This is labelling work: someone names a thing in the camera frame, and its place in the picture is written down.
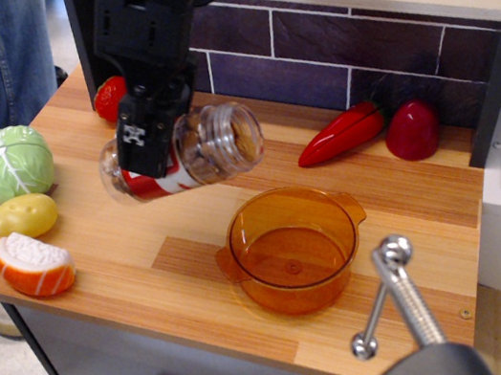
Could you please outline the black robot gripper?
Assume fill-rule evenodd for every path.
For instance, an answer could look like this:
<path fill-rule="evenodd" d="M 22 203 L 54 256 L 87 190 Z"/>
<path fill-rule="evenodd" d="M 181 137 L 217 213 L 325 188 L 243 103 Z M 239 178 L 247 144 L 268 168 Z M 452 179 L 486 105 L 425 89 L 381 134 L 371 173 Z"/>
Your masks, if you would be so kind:
<path fill-rule="evenodd" d="M 163 178 L 175 119 L 190 109 L 193 0 L 95 0 L 95 55 L 120 70 L 116 142 L 123 170 Z"/>

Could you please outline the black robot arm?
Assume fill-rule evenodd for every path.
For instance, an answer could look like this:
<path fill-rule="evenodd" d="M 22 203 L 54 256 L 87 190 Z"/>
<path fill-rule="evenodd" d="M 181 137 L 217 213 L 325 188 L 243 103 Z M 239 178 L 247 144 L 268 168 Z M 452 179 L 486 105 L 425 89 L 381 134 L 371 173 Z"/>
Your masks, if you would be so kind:
<path fill-rule="evenodd" d="M 167 172 L 175 122 L 194 93 L 194 11 L 213 1 L 95 0 L 95 54 L 120 70 L 127 91 L 116 134 L 123 170 L 152 178 Z"/>

